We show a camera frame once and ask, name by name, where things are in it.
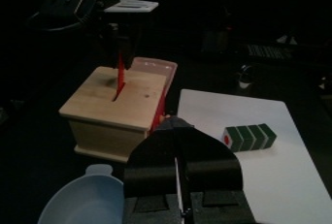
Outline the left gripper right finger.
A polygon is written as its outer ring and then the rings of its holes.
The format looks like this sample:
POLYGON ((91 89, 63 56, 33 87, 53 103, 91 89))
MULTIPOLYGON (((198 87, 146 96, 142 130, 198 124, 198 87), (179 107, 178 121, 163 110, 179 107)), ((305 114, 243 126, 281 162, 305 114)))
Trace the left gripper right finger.
POLYGON ((182 119, 174 135, 185 223, 254 224, 233 152, 182 119))

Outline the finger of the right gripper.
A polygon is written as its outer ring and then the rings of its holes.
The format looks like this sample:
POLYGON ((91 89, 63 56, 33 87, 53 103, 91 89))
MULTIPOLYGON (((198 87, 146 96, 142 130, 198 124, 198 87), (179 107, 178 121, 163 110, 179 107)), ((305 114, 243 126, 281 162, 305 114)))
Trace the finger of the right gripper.
POLYGON ((138 46, 138 38, 124 36, 120 38, 120 52, 126 69, 131 68, 138 46))
POLYGON ((112 37, 106 37, 103 39, 103 49, 106 52, 107 59, 110 61, 110 67, 116 68, 118 67, 118 42, 112 37))

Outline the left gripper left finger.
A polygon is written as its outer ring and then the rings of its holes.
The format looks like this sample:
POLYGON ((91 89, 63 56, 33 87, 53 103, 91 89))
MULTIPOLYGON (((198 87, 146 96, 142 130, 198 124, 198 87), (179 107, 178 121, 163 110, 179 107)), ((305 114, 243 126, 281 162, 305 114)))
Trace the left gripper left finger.
POLYGON ((185 224, 175 127, 183 121, 163 119, 131 152, 123 176, 123 224, 185 224))

